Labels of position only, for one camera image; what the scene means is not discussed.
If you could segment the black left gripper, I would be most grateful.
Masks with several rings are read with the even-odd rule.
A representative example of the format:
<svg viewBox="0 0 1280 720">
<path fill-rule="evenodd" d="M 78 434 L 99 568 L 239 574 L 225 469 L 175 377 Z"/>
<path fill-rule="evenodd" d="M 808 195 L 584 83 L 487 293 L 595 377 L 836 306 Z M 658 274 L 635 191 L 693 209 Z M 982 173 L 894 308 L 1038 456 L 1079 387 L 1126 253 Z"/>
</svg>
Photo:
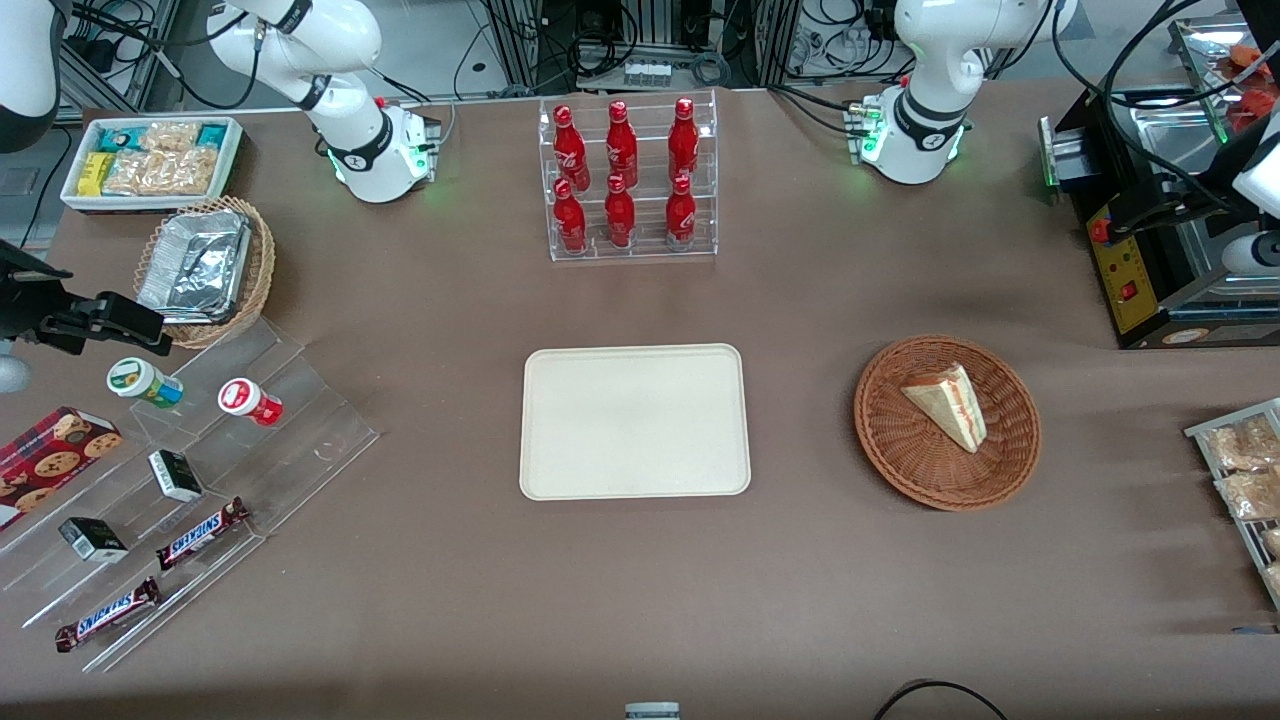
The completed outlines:
<svg viewBox="0 0 1280 720">
<path fill-rule="evenodd" d="M 1165 227 L 1170 218 L 1225 217 L 1247 219 L 1247 201 L 1233 188 L 1247 165 L 1242 150 L 1219 150 L 1199 173 L 1190 173 L 1172 159 L 1161 159 L 1166 176 L 1174 178 L 1165 192 L 1161 179 L 1143 179 L 1120 188 L 1107 202 L 1108 238 L 1125 240 L 1134 233 Z"/>
</svg>

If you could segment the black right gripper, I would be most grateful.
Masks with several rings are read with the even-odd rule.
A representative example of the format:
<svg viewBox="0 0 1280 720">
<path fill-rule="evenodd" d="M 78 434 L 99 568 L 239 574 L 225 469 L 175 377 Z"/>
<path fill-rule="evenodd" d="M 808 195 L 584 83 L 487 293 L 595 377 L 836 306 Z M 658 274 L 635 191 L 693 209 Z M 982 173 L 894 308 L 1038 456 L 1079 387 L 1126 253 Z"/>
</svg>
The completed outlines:
<svg viewBox="0 0 1280 720">
<path fill-rule="evenodd" d="M 173 338 L 164 333 L 164 315 L 116 292 L 72 302 L 59 270 L 32 254 L 1 241 L 1 338 L 18 340 L 38 329 L 38 343 L 79 356 L 90 341 L 115 342 L 168 356 Z M 76 325 L 47 318 L 65 310 Z"/>
</svg>

